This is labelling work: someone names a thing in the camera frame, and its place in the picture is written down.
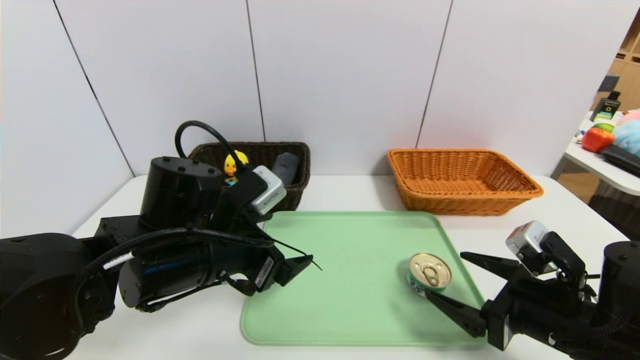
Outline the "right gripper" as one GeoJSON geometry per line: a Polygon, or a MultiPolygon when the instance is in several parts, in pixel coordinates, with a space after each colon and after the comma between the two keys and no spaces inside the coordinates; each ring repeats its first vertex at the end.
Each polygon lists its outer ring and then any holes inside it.
{"type": "Polygon", "coordinates": [[[595,304],[595,290],[586,284],[576,288],[558,278],[532,276],[518,260],[462,251],[460,258],[506,280],[494,300],[480,309],[440,292],[425,296],[451,321],[473,338],[482,338],[505,350],[514,335],[526,335],[551,346],[551,334],[588,326],[595,304]]]}

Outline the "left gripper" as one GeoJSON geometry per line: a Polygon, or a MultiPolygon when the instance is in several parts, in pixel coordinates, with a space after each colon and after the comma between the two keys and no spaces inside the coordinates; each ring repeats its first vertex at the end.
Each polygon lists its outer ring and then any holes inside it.
{"type": "Polygon", "coordinates": [[[313,260],[311,254],[284,259],[275,246],[256,247],[216,241],[214,285],[228,285],[241,294],[261,293],[274,282],[285,287],[313,260]]]}

